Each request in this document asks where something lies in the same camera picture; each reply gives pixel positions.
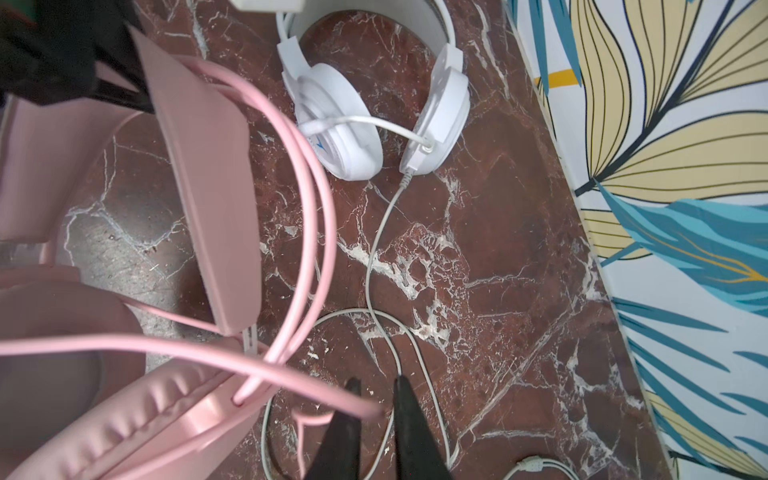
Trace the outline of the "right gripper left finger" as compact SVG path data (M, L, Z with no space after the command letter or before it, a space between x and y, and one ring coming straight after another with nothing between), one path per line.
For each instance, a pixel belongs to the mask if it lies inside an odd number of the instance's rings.
M361 429L359 418L336 411L304 480L357 480Z

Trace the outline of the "pink cat-ear headphones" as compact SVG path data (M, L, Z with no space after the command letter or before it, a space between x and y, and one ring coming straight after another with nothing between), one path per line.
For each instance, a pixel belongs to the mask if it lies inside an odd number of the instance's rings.
M253 25L215 21L204 27L208 57L221 63L269 95L287 112L289 99L280 76L274 15L256 15ZM258 112L245 111L254 146L250 148L262 222L261 253L266 258L262 323L259 334L271 342L276 335L276 316L287 309L298 266L301 233L298 193L290 162L277 135ZM205 289L192 249L186 218L173 178L172 166L157 119L140 114L126 123L108 142L102 156L87 171L84 183L62 221L58 261L80 269L88 285L124 294L171 312L212 322ZM365 266L336 248L334 285L323 310L360 304ZM202 340L208 332L175 324L133 310L145 332L152 336ZM310 336L308 344L289 362L324 380L370 373L371 359L356 333L355 323L365 326L360 315L329 320ZM274 401L268 442L275 479L297 478L297 431L290 416L292 405L310 414L326 407L282 393ZM214 470L211 479L265 479L260 472L254 426L245 440Z

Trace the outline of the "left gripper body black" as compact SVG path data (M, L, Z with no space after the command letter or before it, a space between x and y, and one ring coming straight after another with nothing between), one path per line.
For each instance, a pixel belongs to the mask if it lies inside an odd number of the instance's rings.
M89 98L152 113L134 29L131 1L3 1L1 102Z

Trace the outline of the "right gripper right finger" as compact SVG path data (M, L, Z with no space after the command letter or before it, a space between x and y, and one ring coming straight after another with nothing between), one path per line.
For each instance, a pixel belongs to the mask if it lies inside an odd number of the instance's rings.
M403 375L394 381L393 406L397 478L450 480L413 388Z

